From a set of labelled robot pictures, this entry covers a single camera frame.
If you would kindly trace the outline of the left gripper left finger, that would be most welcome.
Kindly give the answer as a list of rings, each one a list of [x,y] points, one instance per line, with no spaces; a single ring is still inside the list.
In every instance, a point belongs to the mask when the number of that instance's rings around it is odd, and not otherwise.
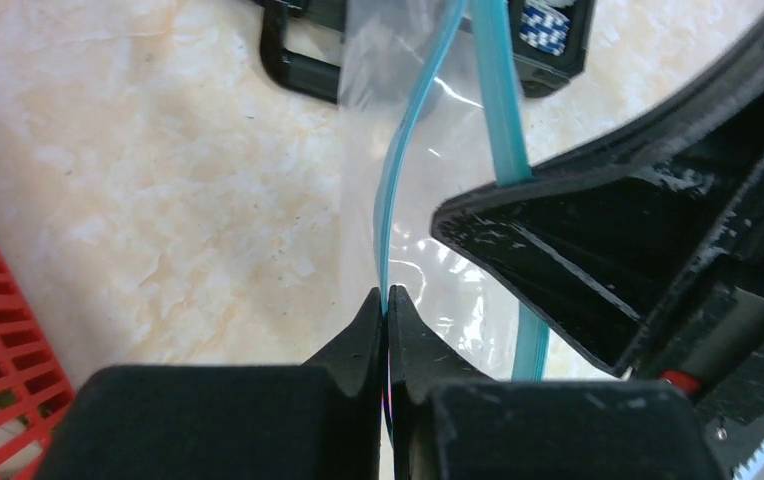
[[[117,365],[79,389],[40,479],[375,479],[381,298],[291,365]]]

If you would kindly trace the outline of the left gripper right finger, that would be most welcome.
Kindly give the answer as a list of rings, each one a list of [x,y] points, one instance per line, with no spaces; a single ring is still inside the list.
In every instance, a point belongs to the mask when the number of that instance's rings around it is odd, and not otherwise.
[[[399,479],[720,479],[692,404],[662,381],[498,381],[388,294]]]

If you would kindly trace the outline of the clear zip top bag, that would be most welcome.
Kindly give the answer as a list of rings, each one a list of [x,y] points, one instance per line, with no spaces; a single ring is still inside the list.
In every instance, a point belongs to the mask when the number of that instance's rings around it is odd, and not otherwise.
[[[545,323],[431,232],[445,201],[533,176],[508,3],[350,2],[338,101],[343,304],[401,286],[477,370],[541,380]]]

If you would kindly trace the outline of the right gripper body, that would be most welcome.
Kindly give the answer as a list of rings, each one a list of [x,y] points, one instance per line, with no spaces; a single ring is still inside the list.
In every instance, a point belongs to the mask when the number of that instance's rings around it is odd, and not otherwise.
[[[620,369],[680,383],[706,420],[764,415],[764,15],[668,117],[678,147],[633,173]]]

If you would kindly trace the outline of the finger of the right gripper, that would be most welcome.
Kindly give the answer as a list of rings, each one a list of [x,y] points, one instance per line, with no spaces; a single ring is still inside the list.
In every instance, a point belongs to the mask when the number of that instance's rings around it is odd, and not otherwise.
[[[685,162],[576,191],[485,186],[444,201],[431,231],[618,376],[649,352],[655,311],[719,191],[717,174]]]

